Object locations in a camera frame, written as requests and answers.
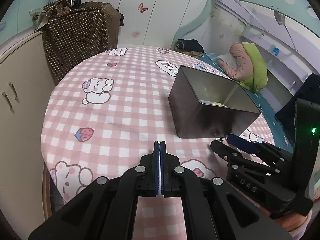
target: screw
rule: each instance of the screw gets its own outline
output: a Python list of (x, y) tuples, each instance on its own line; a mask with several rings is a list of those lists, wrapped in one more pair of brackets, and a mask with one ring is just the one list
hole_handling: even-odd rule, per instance
[(223, 180), (221, 178), (213, 178), (212, 182), (215, 185), (221, 185), (223, 183)]
[(144, 166), (139, 165), (135, 168), (135, 170), (136, 170), (136, 172), (144, 172), (146, 170), (146, 168)]
[(105, 178), (105, 177), (99, 177), (99, 178), (97, 178), (97, 183), (99, 184), (99, 185), (103, 185), (103, 184), (105, 184), (106, 182), (107, 182), (107, 178)]
[(177, 166), (177, 167), (174, 168), (174, 171), (176, 173), (183, 173), (184, 172), (184, 167)]

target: open square container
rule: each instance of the open square container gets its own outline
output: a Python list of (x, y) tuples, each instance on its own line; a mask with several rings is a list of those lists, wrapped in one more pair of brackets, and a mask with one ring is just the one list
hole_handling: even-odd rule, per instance
[(239, 136), (261, 114), (237, 82), (186, 66), (179, 68), (169, 104), (180, 138)]

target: tablecloth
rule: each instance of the tablecloth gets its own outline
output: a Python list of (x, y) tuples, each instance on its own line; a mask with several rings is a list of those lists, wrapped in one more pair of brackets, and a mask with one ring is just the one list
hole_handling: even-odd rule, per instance
[[(65, 201), (99, 176), (115, 178), (138, 165), (155, 140), (166, 141), (167, 152), (199, 177), (225, 178), (227, 162), (208, 148), (212, 138), (176, 136), (168, 95), (180, 65), (227, 77), (178, 52), (132, 47), (85, 60), (57, 85), (45, 113), (41, 148)], [(263, 115), (241, 136), (274, 143)], [(180, 198), (139, 198), (134, 239), (146, 238), (186, 239)]]

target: red butterfly sticker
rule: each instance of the red butterfly sticker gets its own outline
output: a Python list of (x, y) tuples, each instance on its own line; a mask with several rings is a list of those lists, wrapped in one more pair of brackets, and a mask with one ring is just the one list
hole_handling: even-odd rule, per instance
[(138, 10), (140, 10), (141, 13), (145, 12), (148, 10), (148, 8), (143, 7), (143, 2), (138, 6)]

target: brown polka dot cloth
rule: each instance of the brown polka dot cloth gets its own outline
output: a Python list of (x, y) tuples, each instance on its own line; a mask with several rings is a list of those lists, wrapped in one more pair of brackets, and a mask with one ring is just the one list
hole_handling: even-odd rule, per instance
[(56, 84), (82, 61), (117, 48), (120, 13), (111, 4), (86, 2), (74, 9), (58, 0), (44, 10), (44, 52)]

